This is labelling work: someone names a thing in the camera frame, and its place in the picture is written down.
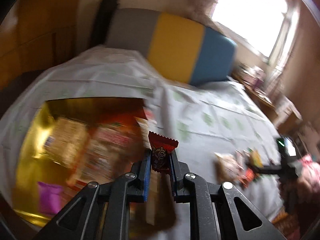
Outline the person's right hand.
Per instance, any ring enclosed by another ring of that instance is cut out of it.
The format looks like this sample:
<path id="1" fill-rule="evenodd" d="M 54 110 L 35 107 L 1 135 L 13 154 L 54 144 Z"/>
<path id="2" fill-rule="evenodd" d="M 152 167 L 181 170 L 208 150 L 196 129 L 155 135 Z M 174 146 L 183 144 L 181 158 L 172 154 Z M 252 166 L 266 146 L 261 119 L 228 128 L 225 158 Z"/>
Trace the person's right hand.
<path id="1" fill-rule="evenodd" d="M 319 204 L 319 163 L 310 154 L 299 160 L 302 163 L 301 176 L 297 179 L 297 194 L 300 203 Z"/>

